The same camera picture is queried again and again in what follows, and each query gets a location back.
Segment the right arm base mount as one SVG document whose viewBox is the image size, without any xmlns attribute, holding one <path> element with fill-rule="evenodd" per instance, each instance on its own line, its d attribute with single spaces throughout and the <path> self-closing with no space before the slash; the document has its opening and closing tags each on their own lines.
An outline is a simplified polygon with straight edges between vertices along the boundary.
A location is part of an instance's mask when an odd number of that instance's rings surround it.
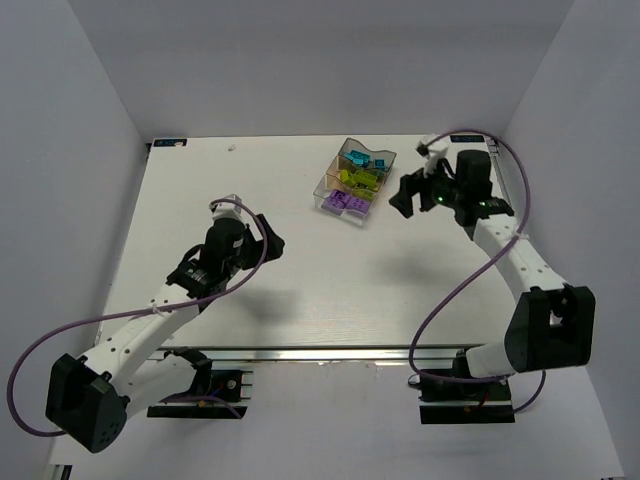
<svg viewBox="0 0 640 480">
<path fill-rule="evenodd" d="M 412 374 L 409 388 L 419 393 L 422 425 L 512 424 L 511 390 L 506 382 L 458 384 Z"/>
</svg>

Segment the purple long lego brick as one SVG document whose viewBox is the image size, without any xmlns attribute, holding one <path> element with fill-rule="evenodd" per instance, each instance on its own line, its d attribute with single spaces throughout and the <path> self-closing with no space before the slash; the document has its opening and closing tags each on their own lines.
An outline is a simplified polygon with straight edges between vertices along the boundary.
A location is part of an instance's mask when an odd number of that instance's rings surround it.
<svg viewBox="0 0 640 480">
<path fill-rule="evenodd" d="M 349 211 L 355 211 L 355 212 L 357 212 L 359 214 L 362 214 L 362 215 L 366 215 L 368 213 L 370 207 L 371 207 L 371 202 L 370 201 L 368 201 L 366 199 L 363 199 L 363 198 L 352 196 L 348 200 L 348 202 L 347 202 L 347 204 L 345 206 L 345 209 L 349 210 Z"/>
</svg>

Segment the green long lego brick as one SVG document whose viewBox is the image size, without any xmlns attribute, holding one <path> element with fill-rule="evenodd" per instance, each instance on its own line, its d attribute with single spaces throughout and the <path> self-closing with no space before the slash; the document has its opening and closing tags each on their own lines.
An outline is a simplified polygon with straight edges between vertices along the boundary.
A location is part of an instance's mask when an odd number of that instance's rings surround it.
<svg viewBox="0 0 640 480">
<path fill-rule="evenodd" d="M 352 174 L 352 178 L 359 189 L 368 189 L 377 192 L 378 177 L 375 174 L 368 173 L 366 171 L 357 171 Z"/>
</svg>

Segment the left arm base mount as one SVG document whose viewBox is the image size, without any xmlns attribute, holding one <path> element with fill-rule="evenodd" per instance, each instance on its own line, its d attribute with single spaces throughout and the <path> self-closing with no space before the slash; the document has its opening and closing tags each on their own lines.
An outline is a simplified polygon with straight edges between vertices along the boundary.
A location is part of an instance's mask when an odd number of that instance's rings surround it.
<svg viewBox="0 0 640 480">
<path fill-rule="evenodd" d="M 171 401 L 147 409 L 148 418 L 241 420 L 252 396 L 253 372 L 231 367 L 215 367 L 203 352 L 180 348 L 163 353 L 164 359 L 187 360 L 196 368 L 188 390 L 173 394 Z"/>
</svg>

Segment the purple sloped lego brick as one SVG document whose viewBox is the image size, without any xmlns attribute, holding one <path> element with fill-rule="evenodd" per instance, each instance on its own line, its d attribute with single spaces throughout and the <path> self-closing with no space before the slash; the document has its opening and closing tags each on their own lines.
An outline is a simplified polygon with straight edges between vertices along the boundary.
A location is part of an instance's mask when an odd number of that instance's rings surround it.
<svg viewBox="0 0 640 480">
<path fill-rule="evenodd" d="M 351 195 L 338 189 L 333 189 L 321 205 L 326 210 L 335 215 L 341 215 Z"/>
</svg>

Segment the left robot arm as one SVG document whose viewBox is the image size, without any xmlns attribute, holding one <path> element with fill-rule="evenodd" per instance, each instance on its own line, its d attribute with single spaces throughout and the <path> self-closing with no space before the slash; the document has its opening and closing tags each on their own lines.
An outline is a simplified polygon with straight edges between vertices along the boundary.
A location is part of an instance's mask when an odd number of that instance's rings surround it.
<svg viewBox="0 0 640 480">
<path fill-rule="evenodd" d="M 280 258 L 284 240 L 264 215 L 256 239 L 239 214 L 214 218 L 204 243 L 188 250 L 152 298 L 151 311 L 136 315 L 79 357 L 61 356 L 52 366 L 45 415 L 91 453 L 111 445 L 126 421 L 164 400 L 188 403 L 214 391 L 211 360 L 195 348 L 151 355 L 177 330 L 227 292 L 240 271 Z"/>
</svg>

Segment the teal long lego brick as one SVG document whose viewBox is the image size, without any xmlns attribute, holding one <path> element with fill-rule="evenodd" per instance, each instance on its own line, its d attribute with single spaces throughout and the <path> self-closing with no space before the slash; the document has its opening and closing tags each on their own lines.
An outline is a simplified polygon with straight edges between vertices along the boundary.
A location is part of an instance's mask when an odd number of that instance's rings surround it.
<svg viewBox="0 0 640 480">
<path fill-rule="evenodd" d="M 371 162 L 371 156 L 364 152 L 351 150 L 344 154 L 344 157 L 350 160 L 358 168 L 367 168 Z"/>
</svg>

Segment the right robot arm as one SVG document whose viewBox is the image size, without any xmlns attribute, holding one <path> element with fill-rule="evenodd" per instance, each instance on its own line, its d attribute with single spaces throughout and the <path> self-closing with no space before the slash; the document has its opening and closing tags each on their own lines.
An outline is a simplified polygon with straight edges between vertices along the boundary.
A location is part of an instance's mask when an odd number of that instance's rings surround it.
<svg viewBox="0 0 640 480">
<path fill-rule="evenodd" d="M 444 148 L 421 146 L 427 162 L 400 180 L 389 203 L 404 217 L 420 209 L 451 209 L 456 223 L 488 256 L 515 300 L 502 340 L 467 348 L 454 359 L 448 376 L 422 371 L 422 377 L 480 385 L 511 375 L 586 365 L 591 358 L 596 299 L 585 287 L 570 285 L 541 257 L 519 229 L 508 202 L 493 196 L 491 159 L 479 150 L 462 150 L 454 165 Z"/>
</svg>

